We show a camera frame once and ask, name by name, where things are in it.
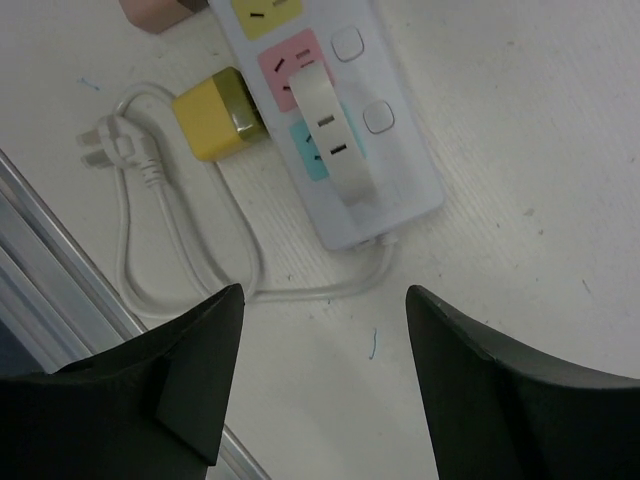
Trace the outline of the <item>brown plug adapter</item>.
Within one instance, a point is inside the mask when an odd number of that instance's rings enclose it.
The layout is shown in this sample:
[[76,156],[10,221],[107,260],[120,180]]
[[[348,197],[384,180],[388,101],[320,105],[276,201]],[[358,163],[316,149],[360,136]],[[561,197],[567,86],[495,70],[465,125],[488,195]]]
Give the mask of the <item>brown plug adapter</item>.
[[119,0],[127,20],[135,27],[160,34],[205,10],[207,0]]

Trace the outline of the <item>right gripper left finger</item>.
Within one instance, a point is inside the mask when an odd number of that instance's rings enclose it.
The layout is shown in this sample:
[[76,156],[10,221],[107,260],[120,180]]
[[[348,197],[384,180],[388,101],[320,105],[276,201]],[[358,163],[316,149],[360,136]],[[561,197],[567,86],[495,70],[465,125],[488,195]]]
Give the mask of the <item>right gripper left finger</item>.
[[54,373],[1,381],[5,479],[202,479],[217,461],[240,286]]

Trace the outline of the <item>white power strip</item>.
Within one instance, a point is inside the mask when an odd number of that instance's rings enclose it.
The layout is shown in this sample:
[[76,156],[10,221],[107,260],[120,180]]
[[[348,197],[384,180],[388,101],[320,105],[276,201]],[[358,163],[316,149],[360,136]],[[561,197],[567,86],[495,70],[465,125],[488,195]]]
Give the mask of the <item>white power strip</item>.
[[331,251],[438,209],[445,194],[370,1],[214,1],[307,215]]

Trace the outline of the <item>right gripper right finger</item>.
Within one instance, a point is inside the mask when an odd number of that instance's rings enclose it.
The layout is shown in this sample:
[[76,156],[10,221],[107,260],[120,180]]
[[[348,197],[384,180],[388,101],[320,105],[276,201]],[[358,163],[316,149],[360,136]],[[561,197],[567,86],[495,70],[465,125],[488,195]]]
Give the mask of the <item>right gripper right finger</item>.
[[440,478],[638,478],[638,380],[534,349],[418,285],[405,304]]

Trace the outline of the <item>yellow plug adapter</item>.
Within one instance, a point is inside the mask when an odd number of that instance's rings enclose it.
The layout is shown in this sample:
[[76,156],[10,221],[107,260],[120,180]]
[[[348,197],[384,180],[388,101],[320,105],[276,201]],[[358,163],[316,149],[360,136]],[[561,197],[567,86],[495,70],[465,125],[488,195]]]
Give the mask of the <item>yellow plug adapter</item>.
[[217,162],[268,138],[245,81],[227,67],[177,96],[172,111],[194,157]]

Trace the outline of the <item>aluminium front rail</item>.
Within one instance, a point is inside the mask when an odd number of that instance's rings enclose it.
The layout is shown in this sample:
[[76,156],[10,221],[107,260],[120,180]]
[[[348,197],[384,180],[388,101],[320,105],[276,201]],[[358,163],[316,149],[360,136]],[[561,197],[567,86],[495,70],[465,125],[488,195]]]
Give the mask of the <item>aluminium front rail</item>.
[[[152,330],[127,311],[8,158],[1,161],[1,318],[39,363],[36,373],[54,373]],[[202,479],[265,477],[224,421],[216,464]]]

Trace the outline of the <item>white plug adapter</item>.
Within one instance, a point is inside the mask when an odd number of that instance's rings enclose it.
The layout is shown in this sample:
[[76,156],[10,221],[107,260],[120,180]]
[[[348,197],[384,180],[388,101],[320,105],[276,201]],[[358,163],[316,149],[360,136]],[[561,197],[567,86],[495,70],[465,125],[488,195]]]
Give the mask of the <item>white plug adapter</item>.
[[296,104],[336,193],[354,205],[376,193],[376,182],[354,136],[323,62],[312,62],[289,79]]

